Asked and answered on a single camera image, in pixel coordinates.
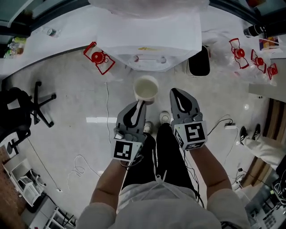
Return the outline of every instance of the black pants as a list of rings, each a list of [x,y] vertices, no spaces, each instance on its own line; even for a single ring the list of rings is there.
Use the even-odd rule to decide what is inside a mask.
[[[157,158],[155,151],[156,141],[150,134],[145,134],[147,135],[147,139],[141,150],[143,159],[139,164],[128,169],[122,188],[130,184],[145,184],[155,181],[152,160],[152,154],[154,154],[155,161],[158,160],[157,175],[161,175],[163,179],[165,170],[167,170],[165,182],[194,190],[184,159],[179,150],[179,144],[172,133],[170,125],[164,123],[158,130],[156,139]]]

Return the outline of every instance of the black chair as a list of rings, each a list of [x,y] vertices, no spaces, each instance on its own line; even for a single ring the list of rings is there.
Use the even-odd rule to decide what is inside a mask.
[[[34,103],[31,101],[32,96],[29,96],[25,91],[19,88],[11,88],[10,90],[0,92],[0,143],[10,134],[17,133],[18,141],[9,143],[8,153],[11,153],[13,148],[18,146],[23,140],[31,135],[30,126],[32,123],[31,115],[34,116],[34,124],[37,124],[40,119],[48,126],[52,127],[53,122],[48,122],[41,112],[41,106],[56,99],[53,94],[48,100],[38,103],[38,87],[41,82],[36,82],[34,92]],[[20,107],[15,109],[8,109],[8,104],[18,100]]]

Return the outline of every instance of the red clip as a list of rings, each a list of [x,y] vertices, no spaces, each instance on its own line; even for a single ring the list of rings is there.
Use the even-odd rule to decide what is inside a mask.
[[[234,39],[230,40],[229,43],[231,44],[231,51],[232,51],[232,53],[234,55],[234,59],[240,65],[240,69],[247,68],[249,66],[249,63],[244,58],[245,52],[244,52],[244,50],[242,48],[240,48],[240,41],[239,41],[239,39],[238,38],[234,38]]]
[[[257,68],[263,72],[263,74],[266,73],[266,64],[264,63],[264,60],[261,57],[258,57],[256,55],[254,49],[251,50],[251,60],[257,66]]]
[[[89,51],[89,49],[94,48],[96,45],[97,43],[95,41],[91,42],[91,44],[84,50],[84,55],[91,62],[95,63],[95,66],[97,67],[99,72],[102,75],[104,75],[112,68],[112,66],[115,64],[115,61],[111,59],[111,57],[107,55],[106,53],[104,53],[104,51],[102,50],[94,52],[90,58],[86,53]]]
[[[274,63],[267,68],[268,77],[271,80],[278,73],[277,65]]]

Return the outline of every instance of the white cup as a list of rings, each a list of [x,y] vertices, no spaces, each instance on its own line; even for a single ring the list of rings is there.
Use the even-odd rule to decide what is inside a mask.
[[[139,100],[137,108],[141,106],[143,101],[145,101],[146,105],[154,103],[158,89],[158,81],[152,76],[141,76],[136,79],[133,90],[136,100]]]

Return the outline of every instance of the wire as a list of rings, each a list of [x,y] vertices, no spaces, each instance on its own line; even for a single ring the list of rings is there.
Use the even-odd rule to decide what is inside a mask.
[[[84,159],[85,163],[87,164],[87,166],[89,167],[89,169],[90,169],[92,172],[94,172],[97,176],[100,177],[100,175],[99,175],[97,172],[95,172],[92,168],[90,168],[90,166],[89,166],[88,162],[86,161],[86,159],[84,158],[84,156],[82,156],[82,155],[79,154],[79,155],[77,155],[77,156],[75,157],[75,159],[74,159],[74,168],[73,168],[73,169],[70,171],[70,173],[67,175],[67,186],[68,186],[68,189],[69,189],[69,190],[70,190],[70,186],[68,185],[68,179],[69,179],[69,177],[70,177],[70,174],[71,174],[72,172],[75,172],[78,177],[81,177],[81,175],[83,175],[83,174],[85,173],[85,169],[84,169],[83,167],[81,167],[81,166],[76,166],[76,159],[77,159],[78,157],[82,157],[82,158]]]
[[[235,138],[234,141],[233,141],[233,144],[232,144],[232,146],[231,146],[231,150],[232,150],[232,148],[233,148],[233,146],[234,146],[234,143],[236,142],[236,138]],[[227,162],[227,158],[228,158],[229,154],[231,153],[231,150],[228,152],[227,157],[225,158],[224,165],[225,165],[225,163]]]
[[[191,173],[191,175],[192,175],[194,181],[196,182],[196,184],[197,184],[197,186],[198,186],[198,187],[197,187],[197,190],[198,190],[198,191],[195,191],[195,192],[194,192],[195,195],[196,195],[196,200],[198,201],[198,203],[199,203],[199,201],[201,201],[202,207],[205,208],[204,202],[203,202],[203,200],[201,199],[201,196],[200,196],[200,184],[199,184],[199,181],[198,181],[198,177],[197,177],[197,175],[196,175],[196,171],[195,171],[194,168],[188,167],[188,163],[187,163],[187,160],[186,160],[186,151],[183,150],[183,153],[184,153],[184,162],[185,162],[186,168],[187,168],[187,170]]]
[[[220,122],[226,121],[226,120],[231,120],[231,123],[230,123],[230,124],[233,124],[233,120],[232,120],[232,119],[219,120],[207,135],[210,135],[210,133],[218,126],[218,124],[219,124]]]
[[[31,146],[32,146],[32,148],[33,148],[33,150],[35,151],[35,153],[36,153],[36,155],[37,155],[37,157],[39,158],[41,164],[44,166],[46,172],[49,174],[50,178],[51,178],[51,179],[53,180],[53,182],[55,183],[55,186],[57,187],[57,189],[61,190],[61,189],[57,186],[55,180],[54,180],[54,179],[52,178],[52,176],[50,175],[49,171],[46,169],[45,165],[43,164],[42,160],[40,159],[39,155],[37,154],[37,152],[36,152],[36,150],[35,150],[33,144],[32,144],[31,141],[30,141],[30,139],[29,139],[29,138],[27,138],[27,139],[28,139],[28,141],[30,142],[30,144],[31,144]]]
[[[111,145],[110,131],[109,131],[109,127],[108,127],[109,112],[108,112],[108,106],[107,105],[108,105],[109,92],[108,92],[107,82],[105,82],[105,85],[106,85],[106,92],[107,92],[107,98],[106,98],[106,112],[107,112],[106,126],[107,126],[107,130],[108,130],[108,141],[109,141],[109,144]]]
[[[236,172],[236,178],[232,178],[232,177],[230,177],[230,176],[228,176],[228,177],[230,177],[231,179],[237,180],[237,179],[238,179],[238,178],[237,178],[237,174],[238,174],[238,170],[237,170],[237,172]]]
[[[260,179],[257,179],[256,177],[254,177],[254,176],[252,176],[249,172],[246,172],[246,171],[244,171],[244,170],[242,170],[243,172],[245,172],[245,174],[248,174],[249,176],[251,176],[251,177],[253,177],[253,178],[255,178],[256,180],[258,180],[258,181],[260,181],[260,182],[262,182],[263,184],[265,184],[263,181],[261,181]]]
[[[281,176],[281,180],[280,180],[280,183],[279,183],[279,187],[278,187],[278,188],[280,188],[280,187],[281,187],[281,182],[282,182],[283,175],[284,175],[285,171],[286,171],[286,170],[284,170],[284,172],[283,172],[283,174],[282,174],[282,176]]]
[[[121,163],[121,161],[120,161],[120,164],[121,164],[122,167],[126,168],[126,170],[127,170],[127,168],[130,168],[130,167],[133,167],[133,166],[135,166],[135,165],[138,165],[138,164],[143,160],[143,158],[144,158],[142,154],[139,154],[139,155],[135,158],[134,161],[136,161],[138,157],[141,157],[141,159],[140,159],[140,161],[138,161],[138,162],[135,163],[135,164],[123,165],[123,164]]]

